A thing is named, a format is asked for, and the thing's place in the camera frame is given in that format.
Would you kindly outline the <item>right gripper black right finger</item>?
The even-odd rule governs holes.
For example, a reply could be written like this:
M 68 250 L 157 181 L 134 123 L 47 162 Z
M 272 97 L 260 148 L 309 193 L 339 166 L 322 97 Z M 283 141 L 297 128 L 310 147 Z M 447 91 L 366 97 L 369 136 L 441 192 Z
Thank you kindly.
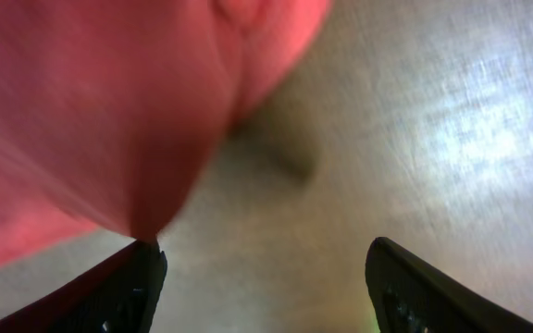
M 378 328 L 384 333 L 533 333 L 533 323 L 474 293 L 386 237 L 372 241 L 365 278 Z

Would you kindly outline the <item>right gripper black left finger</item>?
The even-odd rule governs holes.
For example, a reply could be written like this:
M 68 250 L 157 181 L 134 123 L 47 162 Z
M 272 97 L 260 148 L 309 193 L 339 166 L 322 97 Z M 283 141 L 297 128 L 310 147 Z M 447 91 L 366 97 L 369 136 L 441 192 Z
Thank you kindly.
M 0 319 L 0 333 L 148 333 L 166 274 L 158 244 L 137 240 Z

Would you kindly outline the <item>orange printed t-shirt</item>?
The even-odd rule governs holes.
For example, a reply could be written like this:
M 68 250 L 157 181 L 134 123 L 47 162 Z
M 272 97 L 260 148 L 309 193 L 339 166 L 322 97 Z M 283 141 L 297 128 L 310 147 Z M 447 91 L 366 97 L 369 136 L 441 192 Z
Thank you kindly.
M 330 7 L 0 1 L 0 266 L 96 227 L 153 239 Z

